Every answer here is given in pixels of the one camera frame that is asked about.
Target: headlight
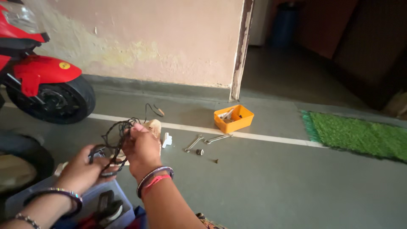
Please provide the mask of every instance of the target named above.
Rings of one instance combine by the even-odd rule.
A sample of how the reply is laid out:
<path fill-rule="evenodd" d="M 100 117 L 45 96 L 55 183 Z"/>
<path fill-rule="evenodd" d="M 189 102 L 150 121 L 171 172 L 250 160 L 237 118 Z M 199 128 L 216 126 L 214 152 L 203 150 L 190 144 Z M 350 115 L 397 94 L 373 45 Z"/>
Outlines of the headlight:
<path fill-rule="evenodd" d="M 13 2 L 0 2 L 0 5 L 8 10 L 2 10 L 2 13 L 10 25 L 26 33 L 45 32 L 41 22 L 37 21 L 34 13 L 25 5 Z"/>

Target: white floor strip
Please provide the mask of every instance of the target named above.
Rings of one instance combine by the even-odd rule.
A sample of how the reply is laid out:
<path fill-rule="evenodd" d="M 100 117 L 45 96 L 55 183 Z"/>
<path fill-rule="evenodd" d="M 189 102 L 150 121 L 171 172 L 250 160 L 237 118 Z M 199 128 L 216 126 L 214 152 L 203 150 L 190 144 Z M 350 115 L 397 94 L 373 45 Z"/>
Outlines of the white floor strip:
<path fill-rule="evenodd" d="M 13 103 L 5 103 L 4 106 L 9 107 L 9 108 L 17 108 Z M 115 121 L 115 122 L 129 119 L 129 118 L 125 118 L 125 117 L 117 117 L 117 116 L 104 115 L 104 114 L 90 114 L 88 116 L 88 118 Z M 169 129 L 194 131 L 194 132 L 201 132 L 201 133 L 207 133 L 207 134 L 221 134 L 221 135 L 224 134 L 223 132 L 221 132 L 218 129 L 211 129 L 211 128 L 198 127 L 198 126 L 188 126 L 188 125 L 163 123 L 163 122 L 161 123 L 161 126 L 164 128 L 169 128 Z M 243 133 L 243 132 L 232 132 L 231 134 L 233 134 L 233 137 L 244 138 L 244 139 L 254 139 L 254 140 L 260 140 L 260 141 L 271 141 L 271 142 L 279 142 L 279 143 L 286 143 L 286 144 L 292 144 L 292 145 L 304 145 L 304 146 L 310 146 L 310 147 L 325 148 L 322 144 L 320 144 L 318 142 L 306 141 L 306 140 L 300 140 L 300 139 L 290 139 L 290 138 L 274 137 L 274 136 L 267 136 L 267 135 L 260 135 L 260 134 L 249 134 L 249 133 Z"/>

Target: motorcycle wheel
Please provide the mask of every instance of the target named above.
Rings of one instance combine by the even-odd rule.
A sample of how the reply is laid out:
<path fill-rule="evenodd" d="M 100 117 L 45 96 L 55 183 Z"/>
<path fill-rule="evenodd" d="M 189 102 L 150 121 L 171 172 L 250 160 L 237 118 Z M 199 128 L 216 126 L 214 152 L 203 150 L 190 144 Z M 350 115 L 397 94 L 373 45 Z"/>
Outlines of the motorcycle wheel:
<path fill-rule="evenodd" d="M 0 152 L 2 154 L 0 160 L 5 160 L 1 163 L 1 170 L 4 171 L 1 179 L 2 196 L 18 193 L 19 191 L 50 177 L 54 171 L 54 159 L 52 156 L 44 147 L 31 137 L 8 131 L 0 131 Z M 10 155 L 22 159 L 20 161 L 23 163 L 13 158 L 10 160 Z M 7 164 L 10 161 L 15 162 L 15 164 Z M 36 172 L 36 175 L 33 179 L 26 178 L 27 174 L 23 174 L 22 172 L 23 169 L 30 171 L 30 168 L 20 167 L 20 169 L 18 169 L 18 166 L 24 165 L 32 167 L 35 170 L 34 172 Z"/>
<path fill-rule="evenodd" d="M 66 83 L 40 84 L 38 95 L 45 105 L 26 97 L 21 91 L 7 87 L 10 100 L 34 118 L 56 124 L 72 124 L 89 116 L 96 99 L 92 86 L 82 76 Z"/>

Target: orange plastic box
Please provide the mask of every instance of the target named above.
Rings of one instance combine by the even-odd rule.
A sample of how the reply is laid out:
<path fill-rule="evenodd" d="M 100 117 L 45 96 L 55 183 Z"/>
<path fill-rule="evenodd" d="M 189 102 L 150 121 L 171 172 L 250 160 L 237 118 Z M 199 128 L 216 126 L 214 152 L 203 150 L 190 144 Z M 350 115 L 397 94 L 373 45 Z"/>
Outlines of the orange plastic box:
<path fill-rule="evenodd" d="M 234 110 L 232 112 L 231 118 L 234 120 L 234 122 L 225 123 L 221 118 L 219 118 L 218 115 L 226 113 L 230 111 L 232 108 L 234 108 Z M 214 113 L 215 124 L 225 134 L 249 126 L 252 123 L 253 117 L 254 114 L 242 105 L 236 105 L 222 110 L 217 110 Z"/>

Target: front fender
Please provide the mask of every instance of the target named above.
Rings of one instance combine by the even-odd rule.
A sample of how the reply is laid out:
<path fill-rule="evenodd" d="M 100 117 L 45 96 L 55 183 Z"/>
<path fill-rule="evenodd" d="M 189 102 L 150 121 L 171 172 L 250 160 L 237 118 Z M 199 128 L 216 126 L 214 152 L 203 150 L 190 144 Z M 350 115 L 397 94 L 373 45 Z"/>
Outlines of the front fender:
<path fill-rule="evenodd" d="M 29 55 L 13 66 L 16 78 L 22 80 L 21 91 L 31 97 L 38 94 L 40 84 L 56 84 L 71 81 L 82 70 L 66 61 L 40 55 Z"/>

